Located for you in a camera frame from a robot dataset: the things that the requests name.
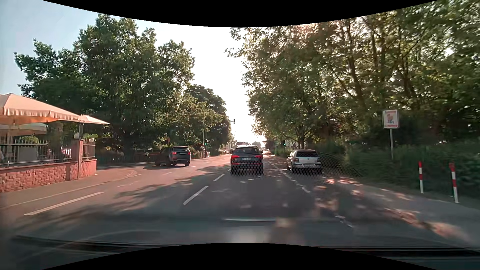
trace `stone pillar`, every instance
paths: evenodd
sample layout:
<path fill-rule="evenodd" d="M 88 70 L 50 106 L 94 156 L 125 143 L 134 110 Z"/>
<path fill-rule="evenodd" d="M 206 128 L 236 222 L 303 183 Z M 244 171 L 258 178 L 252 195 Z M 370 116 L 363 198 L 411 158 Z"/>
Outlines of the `stone pillar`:
<path fill-rule="evenodd" d="M 82 159 L 84 155 L 84 142 L 83 140 L 75 140 L 72 143 L 72 161 L 76 161 L 77 167 L 77 179 L 80 179 L 82 175 Z"/>

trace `rear windshield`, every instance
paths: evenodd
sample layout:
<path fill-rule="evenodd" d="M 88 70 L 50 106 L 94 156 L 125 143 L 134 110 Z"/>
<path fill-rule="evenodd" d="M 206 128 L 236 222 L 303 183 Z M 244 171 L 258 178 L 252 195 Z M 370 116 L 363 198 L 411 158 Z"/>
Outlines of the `rear windshield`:
<path fill-rule="evenodd" d="M 300 151 L 300 152 L 297 152 L 297 157 L 300 157 L 300 158 L 317 158 L 318 154 L 317 154 L 317 152 L 313 152 L 313 151 Z"/>
<path fill-rule="evenodd" d="M 178 152 L 178 151 L 187 151 L 188 147 L 173 147 L 172 151 L 173 152 Z"/>
<path fill-rule="evenodd" d="M 254 147 L 241 147 L 235 149 L 234 154 L 260 154 L 260 151 Z"/>

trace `car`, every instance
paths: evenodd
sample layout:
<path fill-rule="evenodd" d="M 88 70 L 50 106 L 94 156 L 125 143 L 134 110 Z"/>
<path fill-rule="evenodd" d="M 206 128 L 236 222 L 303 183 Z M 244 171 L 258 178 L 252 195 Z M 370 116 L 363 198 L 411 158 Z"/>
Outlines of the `car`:
<path fill-rule="evenodd" d="M 230 157 L 230 173 L 241 170 L 255 170 L 264 173 L 264 156 L 255 145 L 239 145 Z"/>
<path fill-rule="evenodd" d="M 160 164 L 165 163 L 167 166 L 177 164 L 189 166 L 191 157 L 192 154 L 187 146 L 169 146 L 162 149 L 155 160 L 155 165 L 160 166 Z"/>
<path fill-rule="evenodd" d="M 292 151 L 287 157 L 287 170 L 292 173 L 308 169 L 322 173 L 322 163 L 317 151 L 311 149 L 299 149 Z"/>

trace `street sign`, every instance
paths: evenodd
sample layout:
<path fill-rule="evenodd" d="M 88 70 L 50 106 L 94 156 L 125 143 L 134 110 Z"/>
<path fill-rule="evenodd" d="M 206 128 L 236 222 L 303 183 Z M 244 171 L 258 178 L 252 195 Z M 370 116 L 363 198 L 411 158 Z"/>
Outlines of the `street sign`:
<path fill-rule="evenodd" d="M 384 128 L 399 128 L 398 110 L 384 110 L 383 111 Z"/>
<path fill-rule="evenodd" d="M 390 156 L 393 160 L 393 129 L 399 128 L 398 110 L 384 110 L 383 114 L 384 128 L 390 130 Z"/>

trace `red and white bollard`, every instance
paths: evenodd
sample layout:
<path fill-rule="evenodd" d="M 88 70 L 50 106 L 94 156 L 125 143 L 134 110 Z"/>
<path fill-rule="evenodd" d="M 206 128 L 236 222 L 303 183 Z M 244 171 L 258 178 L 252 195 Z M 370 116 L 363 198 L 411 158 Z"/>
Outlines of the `red and white bollard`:
<path fill-rule="evenodd" d="M 420 179 L 420 193 L 423 194 L 423 173 L 421 171 L 421 161 L 419 161 L 419 179 Z"/>
<path fill-rule="evenodd" d="M 455 202 L 458 203 L 458 193 L 456 190 L 456 175 L 455 175 L 455 164 L 453 162 L 450 162 L 448 164 L 450 167 L 450 170 L 452 171 L 452 183 L 453 183 L 453 197 L 455 199 Z"/>

